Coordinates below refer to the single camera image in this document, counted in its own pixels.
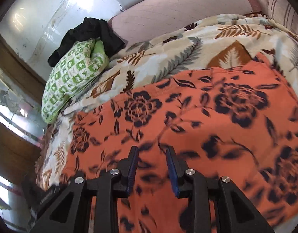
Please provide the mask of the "orange floral garment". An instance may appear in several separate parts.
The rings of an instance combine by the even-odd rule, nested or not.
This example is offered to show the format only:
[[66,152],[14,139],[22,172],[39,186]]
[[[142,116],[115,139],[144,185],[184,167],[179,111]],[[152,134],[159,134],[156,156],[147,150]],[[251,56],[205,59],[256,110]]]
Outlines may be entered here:
[[65,183],[97,178],[139,149],[135,185],[118,202],[120,232],[186,232],[165,152],[208,178],[228,176],[271,226],[298,213],[298,98],[263,54],[244,66],[186,70],[75,117]]

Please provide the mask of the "green white patterned pillow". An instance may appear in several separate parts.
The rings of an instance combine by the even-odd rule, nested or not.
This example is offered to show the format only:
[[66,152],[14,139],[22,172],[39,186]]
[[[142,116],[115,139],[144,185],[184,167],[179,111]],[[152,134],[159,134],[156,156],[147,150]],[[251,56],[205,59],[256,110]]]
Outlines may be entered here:
[[100,39],[77,41],[52,69],[42,96],[41,116],[51,124],[73,96],[109,65]]

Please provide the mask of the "leaf pattern fleece blanket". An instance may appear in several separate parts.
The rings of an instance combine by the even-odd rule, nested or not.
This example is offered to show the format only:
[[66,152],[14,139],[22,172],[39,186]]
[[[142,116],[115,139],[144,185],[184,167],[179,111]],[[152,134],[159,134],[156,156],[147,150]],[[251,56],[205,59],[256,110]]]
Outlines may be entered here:
[[36,163],[37,185],[59,182],[67,162],[72,127],[79,111],[88,112],[120,93],[173,77],[184,70],[231,68],[264,53],[298,96],[298,34],[266,16],[221,14],[208,17],[116,54],[98,76],[64,95],[48,118],[45,146]]

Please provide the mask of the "striped beige pillow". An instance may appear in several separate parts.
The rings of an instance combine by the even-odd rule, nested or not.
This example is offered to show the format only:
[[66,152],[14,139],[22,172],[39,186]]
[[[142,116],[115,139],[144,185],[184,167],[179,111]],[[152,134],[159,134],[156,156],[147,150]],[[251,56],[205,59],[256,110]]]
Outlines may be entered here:
[[267,0],[270,19],[298,35],[298,14],[287,0]]

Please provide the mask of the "black garment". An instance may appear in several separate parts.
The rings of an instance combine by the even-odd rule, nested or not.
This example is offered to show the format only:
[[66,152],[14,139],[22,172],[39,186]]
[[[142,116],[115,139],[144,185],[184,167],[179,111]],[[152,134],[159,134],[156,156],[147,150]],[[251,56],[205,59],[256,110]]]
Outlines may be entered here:
[[55,67],[76,41],[83,42],[90,39],[100,39],[108,57],[112,57],[125,47],[124,41],[116,35],[107,21],[86,17],[81,24],[66,32],[60,46],[48,58],[49,66]]

